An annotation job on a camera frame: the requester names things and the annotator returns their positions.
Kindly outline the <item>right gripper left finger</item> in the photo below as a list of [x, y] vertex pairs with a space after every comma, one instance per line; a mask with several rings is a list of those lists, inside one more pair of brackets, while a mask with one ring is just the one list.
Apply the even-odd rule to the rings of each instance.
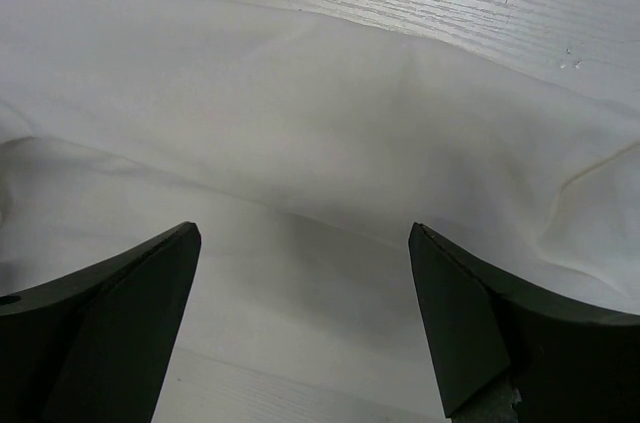
[[184, 222], [1, 298], [4, 422], [149, 422], [196, 273]]

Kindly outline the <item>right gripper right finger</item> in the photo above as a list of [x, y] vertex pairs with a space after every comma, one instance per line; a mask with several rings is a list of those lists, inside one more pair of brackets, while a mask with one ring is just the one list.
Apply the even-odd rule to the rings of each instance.
[[425, 225], [411, 269], [454, 422], [635, 422], [639, 319], [499, 269]]

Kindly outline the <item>white shirt red logo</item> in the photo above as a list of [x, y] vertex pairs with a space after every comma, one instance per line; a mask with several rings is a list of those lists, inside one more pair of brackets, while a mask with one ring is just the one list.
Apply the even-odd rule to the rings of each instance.
[[1, 0], [17, 128], [387, 244], [421, 221], [639, 309], [639, 112], [449, 45], [219, 0]]

